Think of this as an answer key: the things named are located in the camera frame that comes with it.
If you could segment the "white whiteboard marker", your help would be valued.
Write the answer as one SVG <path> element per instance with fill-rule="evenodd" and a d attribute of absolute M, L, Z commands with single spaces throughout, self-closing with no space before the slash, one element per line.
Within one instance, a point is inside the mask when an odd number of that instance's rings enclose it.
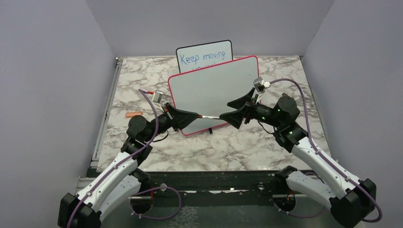
<path fill-rule="evenodd" d="M 207 116 L 207 115 L 199 115 L 199 118 L 202 118 L 202 119 L 211 119 L 211 120 L 221 120 L 219 117 L 216 117 L 216 116 Z"/>

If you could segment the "pink framed whiteboard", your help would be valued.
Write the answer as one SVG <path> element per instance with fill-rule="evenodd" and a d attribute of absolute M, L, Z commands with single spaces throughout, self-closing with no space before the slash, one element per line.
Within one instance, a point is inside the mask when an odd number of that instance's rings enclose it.
<path fill-rule="evenodd" d="M 218 117 L 232 111 L 227 103 L 247 94 L 258 77 L 258 57 L 247 56 L 170 76 L 167 83 L 175 108 Z M 225 125 L 222 120 L 199 118 L 182 134 L 189 136 Z"/>

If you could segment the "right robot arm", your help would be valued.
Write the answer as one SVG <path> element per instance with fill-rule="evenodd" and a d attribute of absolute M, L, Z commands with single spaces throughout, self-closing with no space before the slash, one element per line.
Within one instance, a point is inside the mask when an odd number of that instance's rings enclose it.
<path fill-rule="evenodd" d="M 228 102 L 234 111 L 221 114 L 220 119 L 239 129 L 254 119 L 273 126 L 276 142 L 304 161 L 321 179 L 315 180 L 293 167 L 276 174 L 274 187 L 280 193 L 295 190 L 303 193 L 330 211 L 345 228 L 353 228 L 375 209 L 376 185 L 362 180 L 328 156 L 297 122 L 300 114 L 294 98 L 282 94 L 274 107 L 258 101 L 251 89 L 245 96 Z"/>

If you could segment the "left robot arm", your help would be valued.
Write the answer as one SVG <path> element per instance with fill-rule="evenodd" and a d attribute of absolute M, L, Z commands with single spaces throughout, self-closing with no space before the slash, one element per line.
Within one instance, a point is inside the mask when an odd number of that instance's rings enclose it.
<path fill-rule="evenodd" d="M 152 151 L 151 143 L 155 137 L 169 128 L 182 130 L 201 117 L 198 113 L 176 109 L 170 103 L 166 103 L 163 109 L 164 112 L 151 121 L 142 115 L 129 120 L 128 138 L 109 166 L 78 193 L 67 193 L 62 198 L 59 227 L 99 228 L 128 197 L 148 192 L 148 176 L 138 166 Z"/>

